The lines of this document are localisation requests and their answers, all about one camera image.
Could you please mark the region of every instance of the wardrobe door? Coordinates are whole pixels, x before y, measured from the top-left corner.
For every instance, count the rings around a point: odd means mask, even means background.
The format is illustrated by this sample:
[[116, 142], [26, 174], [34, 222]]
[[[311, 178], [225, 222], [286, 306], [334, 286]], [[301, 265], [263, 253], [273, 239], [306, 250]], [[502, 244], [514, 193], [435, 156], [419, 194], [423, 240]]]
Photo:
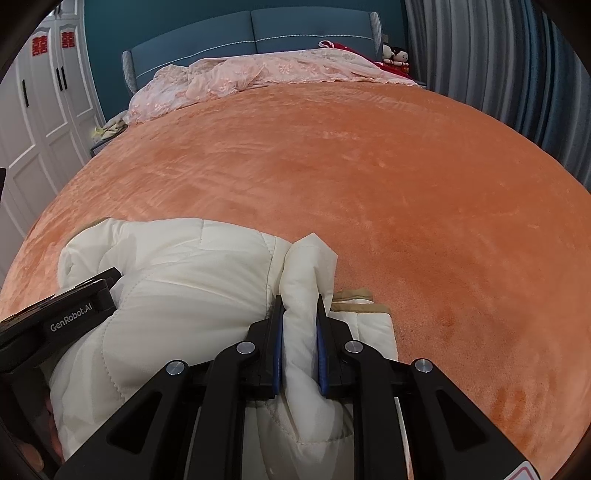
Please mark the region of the wardrobe door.
[[100, 126], [99, 114], [95, 108], [90, 89], [90, 79], [85, 75], [82, 61], [82, 34], [79, 21], [57, 20], [56, 42], [59, 69], [66, 98], [74, 127], [80, 138], [82, 148], [88, 155], [93, 146], [92, 133]]
[[76, 0], [63, 0], [57, 7], [58, 18], [80, 18], [80, 8], [83, 8], [82, 2]]
[[20, 68], [27, 54], [19, 53], [0, 83], [0, 167], [8, 170], [5, 190], [24, 220], [19, 222], [24, 231], [63, 184], [31, 122], [31, 85]]
[[28, 89], [28, 118], [35, 123], [48, 161], [60, 177], [57, 187], [61, 190], [86, 164], [90, 153], [80, 145], [70, 116], [57, 55], [56, 25], [55, 21], [43, 22], [27, 41], [22, 77]]
[[11, 192], [4, 187], [0, 199], [0, 288], [29, 227], [29, 222], [22, 217]]

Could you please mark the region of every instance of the beige trim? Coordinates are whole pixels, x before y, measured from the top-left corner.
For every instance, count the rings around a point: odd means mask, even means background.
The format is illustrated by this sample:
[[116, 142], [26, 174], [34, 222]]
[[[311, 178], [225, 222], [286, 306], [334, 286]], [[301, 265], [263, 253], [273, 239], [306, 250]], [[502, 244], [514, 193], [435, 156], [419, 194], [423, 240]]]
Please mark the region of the beige trim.
[[353, 313], [387, 313], [392, 315], [390, 308], [383, 303], [334, 303], [330, 306], [331, 312]]
[[335, 294], [333, 295], [333, 301], [347, 301], [359, 299], [373, 301], [374, 294], [371, 293], [367, 288], [357, 288], [350, 290], [341, 290], [335, 292]]

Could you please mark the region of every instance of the white quilted jacket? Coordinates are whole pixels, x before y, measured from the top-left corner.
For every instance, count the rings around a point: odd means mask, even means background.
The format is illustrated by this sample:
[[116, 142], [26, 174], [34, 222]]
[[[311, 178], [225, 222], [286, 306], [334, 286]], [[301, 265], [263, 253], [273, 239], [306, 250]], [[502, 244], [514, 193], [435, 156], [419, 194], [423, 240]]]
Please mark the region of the white quilted jacket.
[[[105, 220], [61, 253], [60, 292], [116, 267], [118, 309], [76, 342], [50, 380], [66, 458], [168, 361], [212, 360], [242, 340], [281, 294], [283, 390], [247, 408], [244, 480], [352, 479], [349, 406], [316, 384], [316, 301], [333, 295], [336, 254], [311, 234], [294, 243], [201, 219]], [[332, 313], [352, 334], [397, 359], [386, 313]]]

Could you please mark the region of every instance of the orange blanket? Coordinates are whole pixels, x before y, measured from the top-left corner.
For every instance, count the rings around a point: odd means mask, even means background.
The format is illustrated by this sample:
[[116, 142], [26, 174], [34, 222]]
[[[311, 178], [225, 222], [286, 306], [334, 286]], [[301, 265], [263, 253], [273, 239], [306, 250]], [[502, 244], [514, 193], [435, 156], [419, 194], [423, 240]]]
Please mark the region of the orange blanket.
[[402, 361], [432, 359], [551, 476], [591, 420], [591, 197], [505, 125], [417, 87], [286, 85], [127, 130], [47, 208], [0, 317], [56, 288], [97, 218], [195, 216], [339, 254], [336, 288], [392, 310]]

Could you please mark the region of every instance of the blue gripper pad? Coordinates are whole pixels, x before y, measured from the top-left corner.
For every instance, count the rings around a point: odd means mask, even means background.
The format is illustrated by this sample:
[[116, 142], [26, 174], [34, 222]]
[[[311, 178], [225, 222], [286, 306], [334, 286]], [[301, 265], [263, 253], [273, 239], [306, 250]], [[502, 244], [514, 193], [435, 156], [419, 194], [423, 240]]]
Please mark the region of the blue gripper pad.
[[318, 315], [316, 315], [316, 345], [318, 347], [318, 385], [320, 387], [320, 393], [325, 397], [329, 392], [328, 357], [326, 355], [326, 347], [322, 338], [322, 329], [320, 328]]
[[275, 338], [275, 349], [273, 353], [273, 394], [278, 395], [281, 389], [281, 352], [283, 348], [283, 314], [285, 308], [281, 304], [281, 313], [278, 319], [277, 337]]

